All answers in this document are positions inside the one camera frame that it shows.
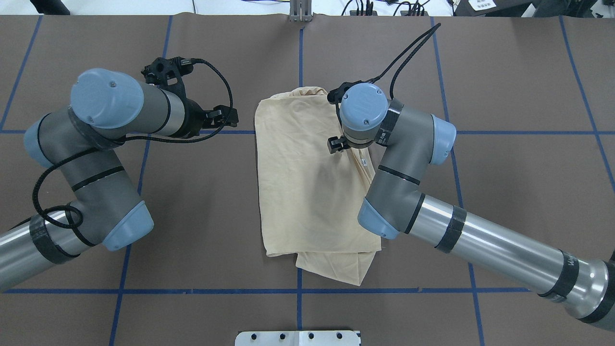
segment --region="metal bracket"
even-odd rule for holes
[[[241,332],[235,346],[360,346],[359,331]]]
[[[312,0],[290,0],[290,21],[311,22]]]

